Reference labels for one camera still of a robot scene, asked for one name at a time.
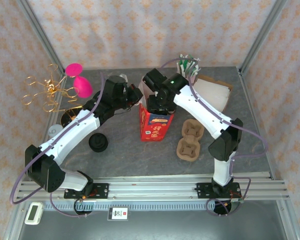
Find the small display device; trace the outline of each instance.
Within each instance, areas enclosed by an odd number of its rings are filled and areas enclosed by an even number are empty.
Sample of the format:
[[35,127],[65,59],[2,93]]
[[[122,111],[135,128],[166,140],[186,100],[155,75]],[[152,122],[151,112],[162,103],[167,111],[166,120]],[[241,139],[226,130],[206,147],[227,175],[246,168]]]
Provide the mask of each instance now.
[[42,202],[38,202],[38,201],[32,202],[25,216],[24,223],[28,225],[39,224],[43,212],[44,212],[44,205]]

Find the metal frame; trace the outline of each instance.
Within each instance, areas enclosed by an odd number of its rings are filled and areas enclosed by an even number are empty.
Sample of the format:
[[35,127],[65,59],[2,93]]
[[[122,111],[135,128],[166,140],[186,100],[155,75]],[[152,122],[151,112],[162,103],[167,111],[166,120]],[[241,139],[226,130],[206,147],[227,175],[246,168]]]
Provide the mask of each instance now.
[[[245,201],[277,200],[280,203],[289,200],[289,194],[283,180],[272,180],[269,172],[235,173],[237,177],[251,178],[251,185]],[[129,206],[132,211],[202,211],[205,210],[206,199],[198,199],[195,191],[197,183],[210,183],[212,174],[132,176],[132,177],[100,177],[95,183],[109,183],[108,199],[85,200],[88,210],[107,211],[109,207]],[[238,179],[241,191],[244,192],[248,180]],[[23,181],[17,189],[15,199],[19,200],[38,188],[33,181]],[[45,202],[45,211],[53,211],[49,203],[50,193],[41,190],[30,200],[17,205],[11,216],[4,240],[18,239],[27,209],[32,201]],[[58,209],[71,211],[74,200],[64,199],[64,190],[52,194],[52,200]],[[213,209],[214,203],[208,205]],[[289,215],[284,217],[284,226],[293,231]],[[289,237],[289,240],[300,238]]]
[[[51,60],[58,65],[59,73],[62,77],[65,69],[54,48],[52,47],[51,42],[45,34],[42,26],[40,25],[36,15],[34,14],[34,11],[32,10],[30,4],[27,0],[16,1],[18,2],[20,8],[24,12],[25,17],[29,20],[30,25],[32,26],[34,32],[36,33],[40,42],[42,43],[43,48],[45,49]],[[246,73],[249,65],[251,64],[253,58],[257,54],[259,48],[261,47],[263,41],[267,37],[269,31],[271,30],[271,27],[275,23],[286,2],[287,0],[277,0],[275,2],[248,55],[246,56],[242,66],[238,70],[240,80],[246,95],[246,99],[248,100],[249,108],[252,113],[255,125],[257,126],[258,132],[258,125],[256,124],[255,114],[249,100],[249,95],[247,93],[247,88],[243,80],[243,76]],[[61,94],[56,96],[56,100],[58,103],[61,103]],[[45,142],[48,139],[48,129],[50,126],[56,123],[57,117],[57,112],[53,112],[50,114],[49,120],[46,125],[46,131],[43,137],[43,142]],[[285,183],[283,180],[274,180],[276,179],[276,176],[271,161],[269,161],[269,165],[271,175],[269,173],[264,172],[238,173],[235,175],[252,178],[251,188],[248,192],[248,198],[246,198],[247,201],[276,200],[287,239],[300,240],[300,228],[295,213],[293,211],[292,203],[291,201],[286,201],[290,198]],[[194,203],[191,205],[188,204],[189,208],[193,208],[193,210],[200,210],[200,205],[195,204],[201,203],[202,206],[202,203],[205,203],[205,200],[197,198],[197,194],[194,191],[194,188],[196,187],[196,183],[198,182],[210,182],[211,177],[212,174],[98,178],[95,180],[96,182],[110,183],[110,199],[98,201],[97,206],[100,207],[95,207],[96,205],[94,205],[93,209],[101,210],[103,209],[102,206],[104,206],[104,209],[106,210],[110,205],[119,206],[121,203],[124,203],[136,206],[137,210],[138,206],[144,206],[150,203],[160,202],[160,206],[167,206],[168,204],[169,206],[171,206],[170,203],[172,203],[173,201],[173,203],[179,203],[179,206],[181,206],[182,203]],[[247,187],[247,181],[241,180],[239,182],[242,188],[241,190],[245,191],[245,188]],[[17,190],[16,198],[23,198],[37,187],[38,186],[34,182],[23,181]],[[49,194],[47,192],[39,191],[30,200],[47,201],[48,198]],[[19,238],[24,218],[27,212],[26,210],[29,208],[31,201],[23,202],[15,207],[10,217],[10,221],[3,239],[8,240]],[[62,206],[66,206],[63,205],[63,203],[69,203],[69,200],[65,202],[65,200],[63,199],[63,191],[61,190],[54,192],[53,201],[57,201],[57,206],[61,208]]]
[[[269,172],[248,172],[234,174],[237,177],[251,178],[251,185],[246,200],[287,200],[289,194],[283,180],[271,180]],[[131,201],[190,201],[200,202],[195,188],[197,183],[210,183],[213,174],[192,174],[173,176],[140,177],[100,177],[95,183],[109,183],[107,199],[92,199],[90,202],[131,202]],[[245,192],[247,179],[238,179],[241,192]],[[23,181],[15,194],[15,200],[30,194],[38,185],[33,181]],[[38,191],[31,201],[48,201],[50,193]],[[54,201],[64,201],[64,189],[57,189],[52,194]]]
[[[240,72],[239,69],[238,69],[238,75],[239,75],[239,78],[240,78],[240,81],[241,81],[241,84],[243,87],[243,91],[244,91],[245,97],[247,99],[249,108],[250,108],[250,112],[252,114],[254,125],[256,126],[256,131],[260,135],[260,129],[257,124],[256,114],[255,114],[255,111],[250,102],[248,89],[247,89],[246,83],[244,81],[244,76],[243,76],[242,72]],[[278,178],[277,178],[276,172],[275,172],[274,158],[271,154],[269,154],[269,152],[266,153],[266,157],[268,159],[268,163],[269,163],[269,167],[270,167],[271,179],[276,180]],[[281,221],[282,221],[287,239],[288,240],[300,240],[300,227],[298,224],[296,214],[294,212],[292,202],[277,200],[276,203],[277,203],[277,206],[278,206],[278,209],[280,212]]]
[[51,42],[49,41],[43,27],[39,23],[31,5],[28,3],[27,0],[16,0],[18,5],[20,6],[20,9],[24,13],[24,16],[26,19],[28,19],[33,31],[37,35],[38,39],[40,40],[44,50],[48,54],[48,56],[51,58],[52,62],[54,64],[58,65],[58,71],[60,75],[63,75],[65,72],[65,68],[63,64],[61,63],[56,51],[54,50]]
[[260,32],[258,33],[254,43],[252,44],[248,55],[245,57],[242,66],[240,67],[239,71],[242,75],[245,74],[246,70],[250,66],[252,60],[256,56],[259,48],[263,44],[264,40],[266,39],[270,29],[274,25],[275,21],[277,20],[279,14],[281,13],[282,8],[286,4],[287,0],[276,0],[269,15],[267,16]]

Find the white device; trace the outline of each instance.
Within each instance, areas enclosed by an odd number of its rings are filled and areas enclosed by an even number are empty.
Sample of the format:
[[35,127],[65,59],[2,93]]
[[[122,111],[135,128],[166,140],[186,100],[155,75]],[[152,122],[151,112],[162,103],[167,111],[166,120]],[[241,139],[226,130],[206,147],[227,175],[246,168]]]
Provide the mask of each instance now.
[[48,135],[50,138],[53,138],[55,135],[60,133],[64,129],[60,124],[55,124],[49,127]]
[[42,202],[34,201],[30,204],[29,210],[25,216],[24,223],[27,225],[38,225],[44,212],[44,205]]

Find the brown egg carton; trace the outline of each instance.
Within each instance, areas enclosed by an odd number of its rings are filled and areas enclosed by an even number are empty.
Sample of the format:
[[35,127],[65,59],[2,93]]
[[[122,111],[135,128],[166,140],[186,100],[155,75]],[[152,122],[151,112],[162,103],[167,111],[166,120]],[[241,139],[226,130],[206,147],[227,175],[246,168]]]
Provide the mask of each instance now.
[[177,147],[177,156],[185,161],[193,162],[197,160],[200,153],[199,140],[204,135],[205,127],[195,119],[187,119],[184,121],[180,139]]

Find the black round object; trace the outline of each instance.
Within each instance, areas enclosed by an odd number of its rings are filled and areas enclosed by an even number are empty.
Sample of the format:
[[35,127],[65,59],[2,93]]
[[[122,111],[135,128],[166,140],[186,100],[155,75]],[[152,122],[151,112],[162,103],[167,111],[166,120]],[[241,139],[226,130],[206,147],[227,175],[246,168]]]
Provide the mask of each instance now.
[[[227,203],[227,205],[225,206],[226,209],[228,210],[228,212],[230,213],[230,210],[231,210],[231,207],[232,207],[232,204],[231,202],[227,202],[227,201],[221,201],[223,202],[224,204]],[[225,215],[227,214],[227,210],[225,209],[224,206],[222,206],[219,202],[215,202],[216,206],[214,207],[214,212],[218,215]]]
[[96,152],[101,153],[108,147],[108,140],[102,133],[95,133],[89,138],[90,148]]
[[61,117],[61,126],[65,128],[69,123],[72,122],[73,119],[76,118],[76,116],[79,114],[81,110],[82,110],[82,106],[70,108],[67,111],[65,111]]

